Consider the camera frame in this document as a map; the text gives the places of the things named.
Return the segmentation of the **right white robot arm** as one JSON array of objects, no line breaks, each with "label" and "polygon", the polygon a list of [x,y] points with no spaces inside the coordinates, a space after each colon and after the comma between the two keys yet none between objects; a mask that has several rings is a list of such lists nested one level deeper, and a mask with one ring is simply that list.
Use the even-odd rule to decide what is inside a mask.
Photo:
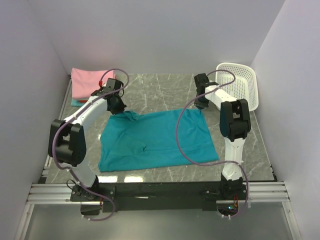
[{"label": "right white robot arm", "polygon": [[243,177],[241,171],[243,147],[251,131],[249,104],[246,99],[237,99],[211,82],[205,73],[194,77],[196,100],[194,105],[202,110],[213,103],[220,111],[219,129],[225,141],[225,161],[221,179],[238,181]]}]

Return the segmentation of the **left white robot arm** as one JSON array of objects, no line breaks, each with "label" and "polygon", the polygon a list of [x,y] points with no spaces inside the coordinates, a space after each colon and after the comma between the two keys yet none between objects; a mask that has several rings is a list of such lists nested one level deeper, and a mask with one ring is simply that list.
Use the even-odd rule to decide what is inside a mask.
[{"label": "left white robot arm", "polygon": [[56,119],[50,126],[48,155],[59,169],[70,171],[77,184],[84,186],[82,195],[88,201],[99,197],[100,188],[86,160],[85,131],[106,111],[113,115],[124,112],[126,105],[119,94],[124,88],[123,82],[109,78],[73,115]]}]

